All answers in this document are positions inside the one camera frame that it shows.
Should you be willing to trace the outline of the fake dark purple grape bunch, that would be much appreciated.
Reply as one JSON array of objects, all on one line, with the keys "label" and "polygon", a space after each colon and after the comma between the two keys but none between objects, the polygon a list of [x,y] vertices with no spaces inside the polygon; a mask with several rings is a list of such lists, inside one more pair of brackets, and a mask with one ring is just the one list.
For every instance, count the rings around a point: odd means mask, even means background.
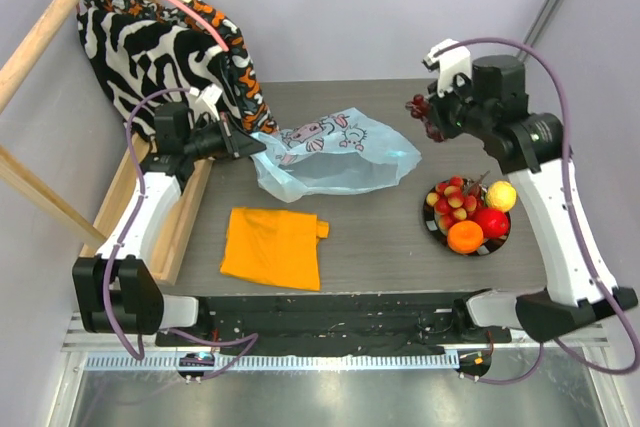
[{"label": "fake dark purple grape bunch", "polygon": [[426,136],[434,142],[441,143],[445,141],[445,137],[438,127],[429,119],[431,105],[422,94],[416,94],[405,104],[405,109],[410,113],[411,117],[419,120],[424,129]]}]

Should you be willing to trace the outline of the fake lychee bunch red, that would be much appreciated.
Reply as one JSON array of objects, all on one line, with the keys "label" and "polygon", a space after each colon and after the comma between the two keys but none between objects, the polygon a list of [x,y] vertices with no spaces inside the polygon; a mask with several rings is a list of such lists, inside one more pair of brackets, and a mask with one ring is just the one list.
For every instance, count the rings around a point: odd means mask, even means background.
[{"label": "fake lychee bunch red", "polygon": [[432,231],[447,234],[455,224],[472,220],[476,213],[486,207],[488,187],[485,172],[477,178],[452,176],[438,182],[425,196],[423,218]]}]

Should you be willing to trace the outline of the fake yellow lemon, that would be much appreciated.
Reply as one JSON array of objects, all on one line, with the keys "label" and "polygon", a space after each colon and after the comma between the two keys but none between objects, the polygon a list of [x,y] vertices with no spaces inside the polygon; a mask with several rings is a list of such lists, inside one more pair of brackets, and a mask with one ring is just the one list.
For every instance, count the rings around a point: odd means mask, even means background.
[{"label": "fake yellow lemon", "polygon": [[517,202],[516,189],[507,181],[496,181],[488,187],[485,202],[489,208],[509,212]]}]

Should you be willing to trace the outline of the light blue printed plastic bag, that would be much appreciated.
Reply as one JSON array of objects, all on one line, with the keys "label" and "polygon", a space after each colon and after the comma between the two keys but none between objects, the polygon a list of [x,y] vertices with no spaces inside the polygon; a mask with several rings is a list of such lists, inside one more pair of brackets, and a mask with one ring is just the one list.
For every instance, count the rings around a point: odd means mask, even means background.
[{"label": "light blue printed plastic bag", "polygon": [[259,187],[286,203],[394,187],[422,159],[402,134],[356,108],[252,137],[266,146],[252,156]]}]

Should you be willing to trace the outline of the fake red apple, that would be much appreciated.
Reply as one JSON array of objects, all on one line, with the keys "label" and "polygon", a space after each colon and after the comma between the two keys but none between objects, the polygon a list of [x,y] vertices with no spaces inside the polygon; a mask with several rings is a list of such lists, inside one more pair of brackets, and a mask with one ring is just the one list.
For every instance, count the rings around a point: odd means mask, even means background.
[{"label": "fake red apple", "polygon": [[495,239],[504,236],[510,228],[508,216],[493,208],[483,208],[478,210],[473,217],[482,229],[486,239]]}]

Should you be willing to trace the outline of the fake orange fruit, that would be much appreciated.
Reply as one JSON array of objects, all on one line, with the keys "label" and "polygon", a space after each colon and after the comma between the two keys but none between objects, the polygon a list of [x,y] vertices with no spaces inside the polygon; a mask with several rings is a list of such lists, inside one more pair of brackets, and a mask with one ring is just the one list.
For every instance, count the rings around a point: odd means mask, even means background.
[{"label": "fake orange fruit", "polygon": [[474,221],[460,221],[447,233],[447,245],[455,253],[470,254],[483,245],[485,237],[481,227]]}]

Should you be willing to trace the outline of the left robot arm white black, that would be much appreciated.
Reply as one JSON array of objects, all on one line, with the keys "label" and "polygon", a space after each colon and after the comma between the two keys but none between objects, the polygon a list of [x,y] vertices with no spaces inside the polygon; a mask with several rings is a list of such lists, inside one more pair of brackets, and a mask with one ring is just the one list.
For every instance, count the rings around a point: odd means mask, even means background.
[{"label": "left robot arm white black", "polygon": [[184,194],[198,161],[239,159],[265,151],[226,114],[195,119],[180,102],[155,112],[155,149],[136,167],[131,198],[112,234],[91,257],[72,268],[80,317],[86,331],[152,335],[178,328],[190,345],[205,344],[213,322],[199,301],[162,294],[149,264],[164,223]]}]

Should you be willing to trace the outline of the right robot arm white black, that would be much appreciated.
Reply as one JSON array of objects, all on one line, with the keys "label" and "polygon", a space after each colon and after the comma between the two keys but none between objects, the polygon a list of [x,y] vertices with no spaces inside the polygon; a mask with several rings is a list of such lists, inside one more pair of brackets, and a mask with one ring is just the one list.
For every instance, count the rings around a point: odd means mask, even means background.
[{"label": "right robot arm white black", "polygon": [[446,139],[483,143],[515,187],[538,243],[545,287],[516,294],[486,290],[451,318],[457,338],[472,342],[488,327],[524,330],[547,342],[637,307],[634,289],[618,286],[602,261],[579,196],[575,170],[562,163],[564,130],[554,115],[531,114],[524,64],[514,56],[473,59],[459,47],[425,56],[438,74],[428,87],[428,119]]}]

